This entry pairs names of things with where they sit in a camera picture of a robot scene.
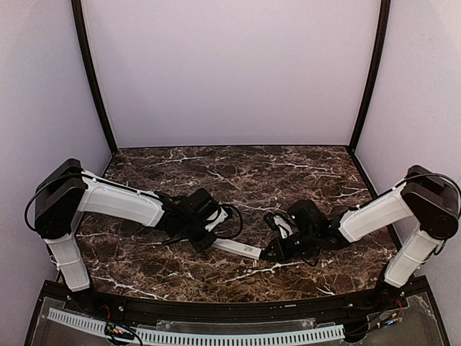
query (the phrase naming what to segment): brown marble surface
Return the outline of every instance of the brown marble surface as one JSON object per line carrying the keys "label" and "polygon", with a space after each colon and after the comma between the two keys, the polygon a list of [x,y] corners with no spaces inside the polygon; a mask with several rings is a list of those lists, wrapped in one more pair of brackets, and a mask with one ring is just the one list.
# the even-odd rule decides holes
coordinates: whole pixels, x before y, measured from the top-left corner
{"label": "brown marble surface", "polygon": [[[370,198],[346,150],[335,146],[123,149],[104,177],[170,195],[205,187],[219,203],[242,212],[245,226],[236,240],[262,248],[277,236],[262,219],[268,210],[283,212],[312,199],[331,217]],[[347,249],[323,252],[316,267],[301,261],[274,265],[213,248],[197,254],[186,241],[161,246],[166,238],[91,213],[77,235],[98,290],[171,301],[286,301],[364,290],[395,254],[387,229]]]}

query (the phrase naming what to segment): purple wall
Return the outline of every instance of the purple wall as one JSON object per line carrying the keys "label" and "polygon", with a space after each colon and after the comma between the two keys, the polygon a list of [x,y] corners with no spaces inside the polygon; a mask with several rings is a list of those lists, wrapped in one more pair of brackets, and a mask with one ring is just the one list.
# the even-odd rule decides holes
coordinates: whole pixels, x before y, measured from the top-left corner
{"label": "purple wall", "polygon": [[73,27],[71,2],[0,3],[0,345],[23,345],[56,270],[23,221],[37,184],[68,157],[101,172],[110,153]]}
{"label": "purple wall", "polygon": [[349,142],[379,0],[84,3],[121,147]]}
{"label": "purple wall", "polygon": [[[461,3],[393,1],[357,155],[378,192],[413,164],[461,175]],[[411,230],[398,224],[402,240]],[[424,265],[452,345],[461,345],[461,234]]]}

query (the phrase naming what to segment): black frame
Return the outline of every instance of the black frame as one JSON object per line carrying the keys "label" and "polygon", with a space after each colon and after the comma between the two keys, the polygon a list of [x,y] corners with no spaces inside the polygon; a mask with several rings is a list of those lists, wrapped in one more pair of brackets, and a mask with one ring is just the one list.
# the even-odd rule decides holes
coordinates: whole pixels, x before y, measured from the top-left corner
{"label": "black frame", "polygon": [[94,70],[93,58],[91,57],[91,51],[89,47],[88,35],[86,34],[85,19],[83,8],[81,6],[81,0],[71,0],[73,20],[75,22],[75,28],[77,31],[77,37],[79,39],[81,57],[85,65],[86,77],[88,79],[88,85],[93,96],[94,106],[98,113],[99,121],[106,137],[107,145],[109,146],[112,155],[115,155],[118,151],[117,143],[115,142],[114,133],[110,127],[109,118],[107,117],[106,108],[104,107],[104,101],[102,100],[101,89],[99,88],[96,71]]}
{"label": "black frame", "polygon": [[[104,135],[106,137],[107,145],[109,146],[112,155],[115,155],[118,151],[118,147],[115,141],[114,133],[112,132],[112,128],[110,127],[109,118],[107,116],[107,111],[104,107],[101,89],[99,88],[96,71],[94,69],[94,62],[91,56],[88,35],[86,33],[84,13],[81,5],[81,0],[71,0],[71,3],[73,18],[76,26],[76,32],[79,38],[81,57],[84,62],[86,77],[88,79],[88,84],[91,89],[91,95],[93,96],[94,105],[98,113],[102,130],[104,131]],[[359,114],[357,115],[357,120],[354,126],[354,131],[352,133],[349,145],[347,146],[348,150],[352,153],[354,153],[357,149],[357,144],[359,143],[360,135],[362,134],[362,130],[367,117],[368,108],[370,107],[373,89],[375,88],[377,72],[379,70],[381,62],[382,49],[384,47],[386,29],[388,26],[389,12],[390,0],[381,0],[380,16],[377,23],[375,45],[373,47],[372,60],[370,62],[370,69],[368,71],[367,82],[365,84],[364,94],[362,97],[362,102],[360,104]]]}
{"label": "black frame", "polygon": [[349,143],[349,149],[355,152],[357,144],[359,143],[360,135],[362,134],[365,119],[367,118],[368,108],[372,100],[373,89],[375,88],[375,82],[377,72],[380,68],[382,49],[384,47],[384,39],[386,36],[386,29],[388,27],[390,12],[390,0],[381,0],[380,16],[377,22],[375,46],[373,47],[372,60],[370,62],[370,69],[368,71],[367,83],[365,84],[365,90],[362,97],[362,103],[360,104],[359,114],[357,121],[354,126],[354,132]]}
{"label": "black frame", "polygon": [[[94,69],[94,62],[89,47],[88,35],[86,33],[84,13],[82,9],[81,0],[71,0],[71,3],[73,17],[76,26],[76,32],[79,39],[81,56],[85,66],[86,76],[91,89],[94,104],[97,109],[99,121],[101,123],[107,141],[107,145],[109,146],[113,158],[119,149],[117,147],[117,143],[115,141],[115,137],[110,126],[107,111],[105,110],[104,102],[102,99],[102,93],[99,88],[99,83],[97,81],[97,75]],[[367,112],[372,99],[373,89],[375,87],[377,73],[379,71],[382,51],[385,42],[385,33],[388,26],[389,13],[390,0],[381,0],[380,14],[375,36],[375,44],[373,47],[372,59],[370,61],[370,69],[364,88],[364,94],[362,96],[360,109],[357,115],[357,120],[354,125],[354,131],[352,133],[349,145],[343,146],[346,148],[348,154],[354,162],[355,167],[357,168],[361,178],[364,180],[364,183],[373,198],[377,197],[377,192],[373,187],[365,170],[363,169],[360,161],[358,160],[355,151],[357,149],[357,145],[362,134],[364,123],[367,117]],[[402,245],[400,239],[397,236],[394,226],[389,225],[388,229],[395,245],[398,249],[400,249]],[[429,283],[426,280],[426,277],[423,276],[419,278],[413,278],[411,281],[411,285],[412,289],[410,290],[410,292],[408,292],[409,294],[420,293],[423,291],[428,293],[428,297],[433,306],[434,314],[439,324],[440,332],[442,334],[444,343],[446,345],[449,345],[447,333],[445,331],[443,321],[439,313],[439,309],[435,302],[431,288],[429,287]],[[353,312],[350,310],[345,310],[342,307],[347,305],[350,301],[366,299],[366,297],[368,297],[370,293],[371,290],[365,290],[362,292],[348,293],[342,296],[314,298],[292,302],[232,304],[174,303],[166,301],[129,298],[124,296],[110,295],[107,293],[99,294],[103,296],[110,296],[111,299],[117,304],[123,304],[123,306],[125,307],[124,313],[122,314],[123,319],[133,323],[151,324],[157,319],[171,319],[171,316],[180,316],[183,317],[184,320],[190,321],[196,321],[197,319],[200,319],[200,321],[204,321],[206,319],[210,319],[210,310],[213,310],[215,312],[213,315],[216,316],[214,319],[212,319],[212,321],[235,321],[236,318],[238,318],[239,321],[260,321],[263,319],[267,319],[268,317],[270,317],[271,320],[278,320],[283,319],[283,316],[275,316],[273,311],[288,310],[286,311],[287,315],[285,316],[290,316],[291,319],[305,318],[305,315],[309,314],[311,317],[316,318],[317,323],[334,320],[336,323],[346,324],[363,320],[364,317],[370,311],[367,311],[366,313],[357,311]],[[38,318],[38,314],[40,313],[42,299],[46,296],[49,296],[51,298],[56,298],[65,301],[67,294],[68,291],[64,285],[45,281],[45,284],[40,293],[40,297],[37,300],[34,314],[32,316],[32,321],[27,333],[27,339],[25,343],[26,345],[29,345],[32,341],[32,333],[35,326],[35,322]],[[294,307],[290,309],[273,309],[274,306],[280,307],[284,305],[290,305]],[[252,317],[249,317],[249,311],[256,312],[251,314]]]}
{"label": "black frame", "polygon": [[[180,303],[173,301],[156,301],[151,299],[131,298],[108,293],[99,293],[103,301],[110,301],[111,311],[117,314],[111,319],[123,320],[124,323],[136,326],[138,324],[155,325],[158,320],[167,321],[200,321],[210,323],[257,323],[262,321],[287,321],[293,319],[315,318],[317,324],[334,321],[336,324],[361,325],[367,315],[380,312],[374,310],[345,309],[350,303],[366,301],[373,290],[348,293],[334,297],[302,299],[297,301],[279,301],[272,303]],[[442,317],[425,276],[413,278],[406,289],[406,295],[426,292],[431,302],[434,315],[439,325],[440,334],[446,346],[449,340],[444,328]],[[45,281],[35,305],[32,319],[27,331],[25,345],[30,345],[44,297],[50,297],[66,302],[66,308],[80,312],[72,301],[67,299],[69,291],[63,284]],[[118,306],[123,306],[123,312],[118,313]]]}

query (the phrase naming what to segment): black metal post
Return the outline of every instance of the black metal post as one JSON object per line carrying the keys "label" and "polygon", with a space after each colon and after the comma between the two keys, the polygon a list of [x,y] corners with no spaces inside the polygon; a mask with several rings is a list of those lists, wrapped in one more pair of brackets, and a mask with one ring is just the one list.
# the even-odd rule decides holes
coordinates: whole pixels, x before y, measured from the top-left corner
{"label": "black metal post", "polygon": [[351,142],[349,143],[349,148],[352,151],[355,151],[357,148],[360,135],[362,134],[363,125],[365,124],[365,119],[367,117],[368,108],[370,107],[377,72],[380,68],[382,47],[384,46],[386,28],[388,27],[389,11],[390,0],[381,0],[380,17],[377,23],[375,46],[373,48],[372,60],[368,71],[367,83],[365,84],[365,90],[362,97],[362,103],[360,104],[357,121],[355,123],[354,132],[352,133]]}
{"label": "black metal post", "polygon": [[117,153],[118,147],[115,143],[114,133],[110,127],[109,118],[107,117],[106,109],[102,101],[101,91],[96,77],[96,71],[94,70],[93,59],[91,58],[91,51],[89,49],[88,35],[86,34],[84,13],[81,7],[81,0],[71,0],[73,19],[75,21],[75,27],[77,30],[77,37],[79,38],[79,45],[81,51],[81,57],[83,58],[86,77],[93,96],[94,106],[98,113],[99,121],[106,137],[107,145],[109,146],[112,155]]}

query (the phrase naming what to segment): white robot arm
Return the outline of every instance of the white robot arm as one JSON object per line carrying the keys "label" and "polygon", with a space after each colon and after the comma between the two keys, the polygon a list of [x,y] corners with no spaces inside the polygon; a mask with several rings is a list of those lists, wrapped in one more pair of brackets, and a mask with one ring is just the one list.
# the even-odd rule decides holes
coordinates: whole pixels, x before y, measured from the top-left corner
{"label": "white robot arm", "polygon": [[[32,227],[27,221],[27,211],[34,200],[35,227]],[[69,159],[39,185],[27,205],[25,218],[27,225],[48,245],[67,286],[76,292],[91,285],[71,229],[78,212],[116,216],[165,231],[170,237],[165,244],[187,239],[197,252],[214,245],[235,253],[242,244],[218,239],[213,232],[218,224],[232,217],[233,209],[241,219],[235,207],[219,205],[205,189],[187,198],[171,198],[102,179],[83,170],[78,160]],[[242,227],[241,220],[238,233]],[[248,246],[245,249],[260,251]]]}
{"label": "white robot arm", "polygon": [[[331,221],[311,200],[301,200],[289,207],[287,214],[291,220],[268,213],[264,220],[281,235],[264,250],[238,243],[229,239],[231,237],[216,236],[214,228],[231,218],[233,209],[240,220],[241,215],[231,205],[219,205],[205,189],[187,198],[137,190],[85,171],[75,159],[66,161],[39,185],[25,216],[27,225],[39,233],[50,248],[67,286],[74,292],[91,285],[71,230],[78,212],[103,213],[160,229],[170,237],[167,244],[187,239],[197,252],[213,246],[272,262],[311,258],[322,249],[342,249],[383,226],[415,216],[419,228],[391,260],[381,278],[386,285],[400,288],[458,228],[459,195],[453,188],[457,185],[447,184],[435,177],[437,175],[414,166],[393,189]],[[34,200],[35,228],[27,221],[27,210]],[[290,225],[298,231],[293,232]],[[242,226],[241,220],[235,236],[240,234]]]}
{"label": "white robot arm", "polygon": [[[414,166],[391,190],[332,221],[327,220],[313,201],[301,200],[287,211],[299,231],[271,241],[261,258],[272,261],[309,258],[320,249],[342,249],[383,226],[415,216],[419,227],[391,259],[381,277],[386,285],[401,288],[437,247],[456,234],[459,198],[459,187],[452,179]],[[271,217],[274,216],[265,216],[269,226],[280,229],[279,224],[270,222]]]}

